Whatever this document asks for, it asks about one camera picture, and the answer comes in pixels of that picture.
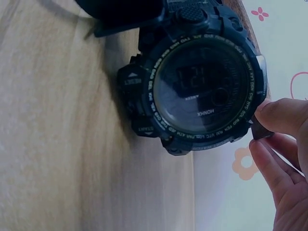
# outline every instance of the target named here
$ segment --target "watch button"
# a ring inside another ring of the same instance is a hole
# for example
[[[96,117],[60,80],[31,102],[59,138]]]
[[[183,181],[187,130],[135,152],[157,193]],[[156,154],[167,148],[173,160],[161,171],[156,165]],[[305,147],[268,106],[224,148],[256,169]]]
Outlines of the watch button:
[[[131,122],[131,128],[138,136],[143,137],[158,137],[159,134],[153,127],[153,124],[147,117],[136,118]]]
[[[183,23],[197,24],[205,20],[206,13],[199,7],[185,7],[179,10],[178,18]]]
[[[129,64],[117,73],[118,84],[123,91],[140,91],[146,70],[136,64]]]

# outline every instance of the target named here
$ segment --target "white backdrop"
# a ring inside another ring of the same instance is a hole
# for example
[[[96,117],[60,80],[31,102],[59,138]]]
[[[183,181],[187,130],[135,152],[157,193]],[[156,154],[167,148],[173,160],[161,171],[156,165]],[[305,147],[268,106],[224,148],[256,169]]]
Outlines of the white backdrop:
[[[308,0],[244,0],[272,99],[308,100]],[[194,155],[196,231],[270,231],[272,195],[242,140]]]

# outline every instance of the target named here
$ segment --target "digital watch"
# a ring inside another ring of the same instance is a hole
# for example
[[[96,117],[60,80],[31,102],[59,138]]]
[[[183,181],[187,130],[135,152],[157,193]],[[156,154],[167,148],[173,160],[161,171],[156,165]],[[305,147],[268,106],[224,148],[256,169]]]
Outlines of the digital watch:
[[[141,53],[117,75],[134,132],[159,137],[172,155],[242,138],[266,98],[267,73],[237,14],[220,0],[167,0],[149,22]]]

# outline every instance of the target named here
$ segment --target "wooden surface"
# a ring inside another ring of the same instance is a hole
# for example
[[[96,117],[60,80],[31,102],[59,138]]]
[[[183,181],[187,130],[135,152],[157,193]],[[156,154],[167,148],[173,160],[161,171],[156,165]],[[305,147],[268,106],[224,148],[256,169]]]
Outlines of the wooden surface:
[[[137,138],[115,91],[138,31],[84,39],[55,2],[0,2],[0,231],[193,231],[192,155]]]

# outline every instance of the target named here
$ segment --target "finger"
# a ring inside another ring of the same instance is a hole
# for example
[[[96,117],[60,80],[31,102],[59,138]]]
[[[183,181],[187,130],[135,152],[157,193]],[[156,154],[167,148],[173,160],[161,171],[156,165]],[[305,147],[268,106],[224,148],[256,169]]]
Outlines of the finger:
[[[261,142],[252,141],[249,148],[255,164],[269,185],[277,207],[288,188],[294,183]]]
[[[302,171],[298,162],[297,143],[286,135],[276,133],[265,142],[276,152],[286,158],[298,171]]]
[[[281,99],[265,100],[256,111],[256,118],[268,130],[293,137],[308,121],[308,101]]]
[[[268,152],[271,154],[271,156],[274,158],[274,160],[277,162],[277,164],[281,167],[283,171],[285,171],[290,178],[292,179],[294,184],[297,184],[299,182],[306,182],[305,177],[303,177],[298,171],[296,171],[292,166],[288,165],[284,160],[282,160],[274,150],[269,147],[265,141],[261,141],[264,147],[268,150]]]

